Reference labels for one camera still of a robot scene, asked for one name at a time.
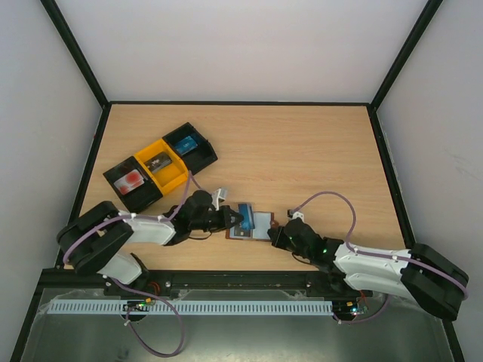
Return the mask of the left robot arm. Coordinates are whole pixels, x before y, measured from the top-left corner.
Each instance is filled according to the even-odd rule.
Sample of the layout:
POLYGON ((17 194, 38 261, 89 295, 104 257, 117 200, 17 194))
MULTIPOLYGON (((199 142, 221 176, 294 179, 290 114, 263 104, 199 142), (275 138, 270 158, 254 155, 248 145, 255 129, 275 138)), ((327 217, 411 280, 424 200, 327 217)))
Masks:
POLYGON ((124 245, 174 246, 189 239, 193 231, 213 234, 243 223, 242 214, 220 204, 222 194, 222 189, 214 194, 198 190, 158 216, 122 211, 103 201, 58 232, 63 263, 77 275, 100 274, 132 284, 146 268, 138 257, 122 252, 124 245))

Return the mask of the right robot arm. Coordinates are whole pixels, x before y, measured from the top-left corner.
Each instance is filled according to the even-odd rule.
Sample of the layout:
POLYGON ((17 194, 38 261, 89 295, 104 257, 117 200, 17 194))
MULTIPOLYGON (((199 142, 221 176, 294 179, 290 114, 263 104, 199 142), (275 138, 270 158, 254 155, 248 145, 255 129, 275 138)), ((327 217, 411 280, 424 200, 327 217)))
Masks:
POLYGON ((381 250, 321 237, 301 218, 272 225, 273 247, 306 259, 328 277, 331 290, 346 295, 368 290, 398 296, 442 320, 455 321, 467 297, 469 276, 425 244, 411 249, 381 250))

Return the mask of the brown leather card holder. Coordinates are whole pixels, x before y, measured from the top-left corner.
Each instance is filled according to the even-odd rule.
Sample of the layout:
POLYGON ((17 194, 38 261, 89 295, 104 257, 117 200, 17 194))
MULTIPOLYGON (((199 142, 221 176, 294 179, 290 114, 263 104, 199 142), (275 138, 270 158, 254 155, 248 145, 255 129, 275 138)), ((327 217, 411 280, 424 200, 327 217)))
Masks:
POLYGON ((232 239, 229 237, 229 230, 226 231, 226 239, 240 241, 270 241, 267 234, 274 221, 274 213, 271 212, 254 212, 255 229, 252 230, 252 238, 248 240, 232 239))

